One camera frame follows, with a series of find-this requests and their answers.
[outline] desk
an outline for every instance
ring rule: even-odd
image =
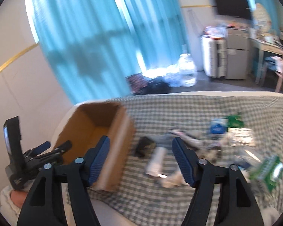
[[[261,74],[262,74],[264,51],[283,56],[283,48],[275,44],[271,44],[271,43],[268,43],[268,42],[265,42],[259,39],[252,39],[252,40],[254,42],[254,47],[259,49],[259,60],[258,60],[258,69],[257,69],[257,77],[256,77],[256,84],[259,84]]]

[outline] white bottle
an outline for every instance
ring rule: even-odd
[[[197,67],[191,57],[191,54],[187,53],[186,45],[183,45],[183,54],[180,55],[178,66],[182,86],[194,86],[197,82]]]

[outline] gray mini fridge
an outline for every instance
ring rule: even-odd
[[[250,37],[244,29],[227,28],[228,64],[226,79],[245,80],[248,74]]]

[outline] blue package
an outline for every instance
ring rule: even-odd
[[[210,134],[211,137],[221,137],[228,130],[227,118],[214,118],[211,121]]]

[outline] black flat screen tv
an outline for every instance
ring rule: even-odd
[[[248,0],[215,0],[217,13],[236,18],[252,19]]]

